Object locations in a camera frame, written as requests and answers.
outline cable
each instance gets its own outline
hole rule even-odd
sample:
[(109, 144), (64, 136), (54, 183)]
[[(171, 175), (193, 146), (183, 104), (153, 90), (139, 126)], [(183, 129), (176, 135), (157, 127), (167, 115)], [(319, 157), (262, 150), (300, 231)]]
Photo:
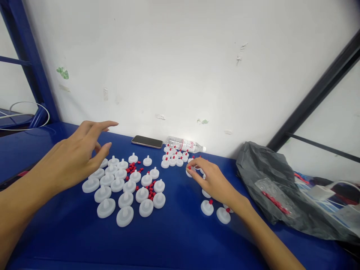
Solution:
[[(19, 101), (19, 102), (16, 102), (16, 103), (14, 103), (13, 105), (10, 106), (9, 114), (11, 113), (12, 107), (13, 107), (14, 105), (16, 105), (16, 104), (19, 104), (19, 103), (32, 103), (32, 104), (37, 104), (37, 105), (41, 106), (41, 107), (47, 112), (47, 114), (48, 114), (48, 119), (47, 119), (47, 121), (45, 122), (45, 124), (43, 124), (43, 125), (40, 126), (40, 127), (43, 127), (44, 125), (46, 125), (46, 124), (49, 122), (49, 120), (50, 120), (50, 113), (49, 113), (49, 111), (48, 111), (43, 105), (41, 105), (41, 104), (39, 104), (39, 103), (36, 103), (36, 102), (31, 102), (31, 101)], [(6, 117), (12, 117), (12, 116), (18, 116), (18, 115), (29, 115), (29, 114), (13, 114), (13, 115), (8, 115), (8, 116), (6, 116)], [(31, 129), (0, 129), (0, 130), (5, 130), (5, 131), (27, 131), (27, 130), (31, 130)]]

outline bottle label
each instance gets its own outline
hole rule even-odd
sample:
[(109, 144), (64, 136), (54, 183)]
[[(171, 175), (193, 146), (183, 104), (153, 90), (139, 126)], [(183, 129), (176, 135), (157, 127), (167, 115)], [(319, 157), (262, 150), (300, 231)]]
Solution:
[(183, 140), (183, 144), (181, 146), (180, 151), (187, 151), (189, 150), (189, 153), (193, 153), (196, 147), (196, 143), (193, 141), (185, 141)]

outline phone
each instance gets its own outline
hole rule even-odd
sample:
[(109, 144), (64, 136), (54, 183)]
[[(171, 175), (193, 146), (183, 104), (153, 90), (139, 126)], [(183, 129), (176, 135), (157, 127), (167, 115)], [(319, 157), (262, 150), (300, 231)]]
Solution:
[(136, 135), (134, 137), (134, 139), (131, 140), (131, 142), (134, 144), (140, 144), (140, 145), (149, 146), (149, 147), (157, 148), (157, 149), (162, 148), (162, 141), (156, 140), (156, 139), (151, 139), (151, 138), (144, 137), (144, 136), (139, 136), (139, 135)]

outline blue table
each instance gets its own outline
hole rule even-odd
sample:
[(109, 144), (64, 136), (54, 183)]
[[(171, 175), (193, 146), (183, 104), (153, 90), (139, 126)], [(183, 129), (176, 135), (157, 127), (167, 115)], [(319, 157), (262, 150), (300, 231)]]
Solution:
[[(55, 123), (0, 138), (0, 182), (37, 162), (76, 128)], [(151, 168), (156, 166), (166, 183), (165, 206), (142, 218), (140, 204), (134, 200), (134, 219), (120, 228), (116, 224), (119, 207), (110, 217), (98, 218), (94, 193), (83, 193), (80, 183), (38, 211), (16, 246), (8, 269), (267, 269), (235, 214), (228, 225), (221, 224), (215, 212), (210, 217), (202, 214), (200, 204), (205, 198), (199, 185), (186, 176), (185, 166), (163, 169), (163, 150), (131, 144), (131, 139), (103, 132), (99, 143), (112, 142), (109, 157), (127, 159), (135, 152), (142, 161), (150, 155)], [(236, 177), (235, 160), (206, 153), (202, 156), (216, 163), (231, 184), (250, 199)], [(117, 202), (121, 194), (113, 193), (111, 197)], [(215, 211), (220, 205), (214, 202)], [(305, 235), (280, 223), (270, 227), (306, 269), (356, 268), (351, 257), (333, 241)]]

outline water bottle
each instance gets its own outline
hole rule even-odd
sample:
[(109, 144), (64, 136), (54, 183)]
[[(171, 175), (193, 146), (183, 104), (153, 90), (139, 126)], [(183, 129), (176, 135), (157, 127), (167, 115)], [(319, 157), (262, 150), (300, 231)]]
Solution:
[(197, 142), (180, 139), (176, 137), (167, 137), (165, 145), (167, 146), (169, 144), (170, 148), (175, 148), (178, 151), (187, 151), (189, 153), (198, 153), (198, 152), (206, 152), (206, 147), (201, 146)]

